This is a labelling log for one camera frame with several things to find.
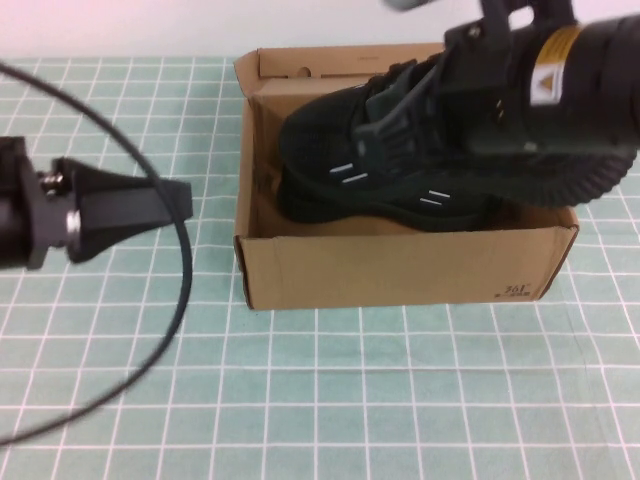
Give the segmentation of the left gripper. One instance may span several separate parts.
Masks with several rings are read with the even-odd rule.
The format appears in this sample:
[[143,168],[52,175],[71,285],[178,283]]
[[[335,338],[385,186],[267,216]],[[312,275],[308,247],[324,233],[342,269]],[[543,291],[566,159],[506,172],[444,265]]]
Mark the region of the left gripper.
[[[127,193],[151,197],[123,197]],[[54,160],[50,170],[37,171],[23,137],[1,138],[3,270],[38,270],[51,249],[66,250],[70,261],[89,261],[172,223],[149,178],[100,170],[72,158]]]

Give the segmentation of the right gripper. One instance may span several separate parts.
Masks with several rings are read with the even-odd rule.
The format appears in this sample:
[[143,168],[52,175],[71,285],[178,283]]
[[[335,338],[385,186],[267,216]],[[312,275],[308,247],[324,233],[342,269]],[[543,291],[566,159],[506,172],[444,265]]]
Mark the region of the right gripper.
[[462,150],[533,150],[527,132],[535,25],[483,17],[446,31],[437,62],[404,62],[355,87],[355,167],[412,176],[462,164]]

